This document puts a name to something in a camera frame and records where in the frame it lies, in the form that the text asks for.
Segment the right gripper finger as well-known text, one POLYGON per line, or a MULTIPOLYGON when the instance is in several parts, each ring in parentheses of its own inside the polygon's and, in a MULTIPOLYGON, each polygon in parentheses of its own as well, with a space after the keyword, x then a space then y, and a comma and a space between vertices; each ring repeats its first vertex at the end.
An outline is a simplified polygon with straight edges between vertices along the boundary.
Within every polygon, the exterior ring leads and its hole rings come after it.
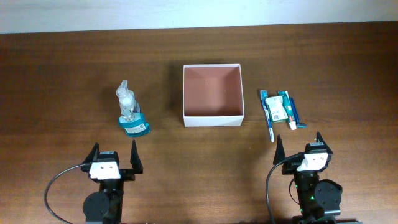
POLYGON ((285 151, 284 151, 284 146, 283 146, 283 143, 282 143, 282 139, 281 139, 280 135, 278 135, 277 136, 277 146, 276 146, 276 150, 275 150, 273 164, 277 165, 278 163, 280 163, 283 160, 285 160, 285 158, 286 158, 286 156, 285 156, 285 151))
POLYGON ((327 152, 331 152, 330 147, 327 145, 323 137, 321 136, 320 132, 316 133, 316 142, 320 145, 323 146, 324 149, 326 149, 327 152))

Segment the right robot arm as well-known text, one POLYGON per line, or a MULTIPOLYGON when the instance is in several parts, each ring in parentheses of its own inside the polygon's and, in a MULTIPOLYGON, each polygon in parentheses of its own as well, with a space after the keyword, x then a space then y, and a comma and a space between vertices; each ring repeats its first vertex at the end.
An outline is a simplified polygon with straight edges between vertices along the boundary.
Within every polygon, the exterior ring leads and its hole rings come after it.
POLYGON ((340 203, 343 188, 330 179, 320 179, 319 173, 328 167, 332 155, 333 151, 319 132, 316 133, 314 143, 308 143, 303 152, 289 157, 285 155, 281 137, 277 137, 273 167, 266 179, 266 204, 272 223, 275 223, 275 218, 269 200, 269 181, 272 173, 279 166, 282 166, 282 174, 294 177, 290 183, 295 185, 297 191, 297 203, 301 214, 292 217, 291 223, 348 224, 360 222, 356 219, 337 219, 337 216, 341 214, 340 203))

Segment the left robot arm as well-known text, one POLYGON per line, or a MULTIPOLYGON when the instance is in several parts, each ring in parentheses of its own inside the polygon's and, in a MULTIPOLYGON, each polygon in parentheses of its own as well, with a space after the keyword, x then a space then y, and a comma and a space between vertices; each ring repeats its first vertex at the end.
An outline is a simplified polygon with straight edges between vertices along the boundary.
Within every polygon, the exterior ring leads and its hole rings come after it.
POLYGON ((99 191, 89 194, 83 202, 86 223, 121 223, 124 183, 134 181, 137 174, 143 173, 135 141, 131 146, 130 164, 131 168, 120 169, 116 151, 101 152, 98 143, 93 146, 81 171, 99 184, 99 191))

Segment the green white soap bar pack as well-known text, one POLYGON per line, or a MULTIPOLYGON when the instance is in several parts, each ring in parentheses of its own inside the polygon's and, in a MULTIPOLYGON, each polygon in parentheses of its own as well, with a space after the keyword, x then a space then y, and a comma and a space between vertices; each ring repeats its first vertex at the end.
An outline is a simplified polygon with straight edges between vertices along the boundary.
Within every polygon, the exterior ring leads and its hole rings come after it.
POLYGON ((266 98, 266 105, 273 123, 287 121, 288 115, 284 109, 283 98, 281 96, 266 98))

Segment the green toothpaste tube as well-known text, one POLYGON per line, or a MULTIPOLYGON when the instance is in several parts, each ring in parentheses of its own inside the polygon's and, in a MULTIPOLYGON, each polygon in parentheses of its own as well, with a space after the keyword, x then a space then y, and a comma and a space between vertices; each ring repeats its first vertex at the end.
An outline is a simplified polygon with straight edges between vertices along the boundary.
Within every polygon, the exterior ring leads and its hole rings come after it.
POLYGON ((292 110, 292 105, 290 103, 289 93, 288 91, 278 91, 278 95, 282 97, 282 105, 288 116, 288 124, 291 130, 297 129, 296 119, 292 110))

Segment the blue white toothbrush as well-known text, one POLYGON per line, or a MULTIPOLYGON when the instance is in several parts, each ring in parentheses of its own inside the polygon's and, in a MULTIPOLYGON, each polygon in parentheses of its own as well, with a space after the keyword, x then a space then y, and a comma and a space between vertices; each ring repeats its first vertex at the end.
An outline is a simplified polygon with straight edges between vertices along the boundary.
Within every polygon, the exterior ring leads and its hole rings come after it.
POLYGON ((266 105, 267 96, 268 96, 268 94, 267 94, 266 90, 260 90, 260 98, 261 98, 263 110, 264 110, 265 115, 266 115, 266 120, 267 120, 269 135, 270 135, 270 140, 271 140, 271 142, 274 142, 274 132, 273 132, 273 128, 272 128, 271 117, 269 115, 269 110, 268 110, 267 105, 266 105))

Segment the teal mouthwash bottle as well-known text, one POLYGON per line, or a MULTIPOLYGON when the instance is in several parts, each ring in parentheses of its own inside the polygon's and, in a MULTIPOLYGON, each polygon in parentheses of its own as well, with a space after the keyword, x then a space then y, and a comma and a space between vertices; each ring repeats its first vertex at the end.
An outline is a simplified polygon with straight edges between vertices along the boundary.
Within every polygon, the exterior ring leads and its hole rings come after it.
POLYGON ((124 129, 126 135, 130 137, 139 137, 150 133, 149 123, 146 122, 143 113, 133 113, 134 118, 127 121, 123 116, 119 117, 118 124, 124 129))

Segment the clear pump soap bottle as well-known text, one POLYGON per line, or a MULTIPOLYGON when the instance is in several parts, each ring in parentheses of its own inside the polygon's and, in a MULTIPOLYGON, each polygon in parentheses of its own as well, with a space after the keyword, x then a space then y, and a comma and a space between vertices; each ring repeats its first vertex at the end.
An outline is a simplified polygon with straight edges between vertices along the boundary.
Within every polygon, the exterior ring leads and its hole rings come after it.
POLYGON ((128 89, 128 81, 123 80, 116 90, 116 95, 119 100, 121 109, 121 116, 126 121, 132 121, 135 113, 140 113, 141 108, 136 100, 135 94, 132 90, 128 89))

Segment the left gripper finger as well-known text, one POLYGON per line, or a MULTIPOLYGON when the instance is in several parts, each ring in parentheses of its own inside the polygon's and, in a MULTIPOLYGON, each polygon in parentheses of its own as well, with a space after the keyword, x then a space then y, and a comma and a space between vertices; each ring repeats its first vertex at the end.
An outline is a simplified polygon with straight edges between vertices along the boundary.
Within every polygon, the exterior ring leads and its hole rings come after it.
POLYGON ((138 155, 136 141, 132 140, 130 163, 133 170, 142 170, 142 162, 138 155))
POLYGON ((100 145, 97 142, 94 144, 90 153, 83 160, 83 164, 90 164, 97 159, 98 154, 99 154, 99 146, 100 145))

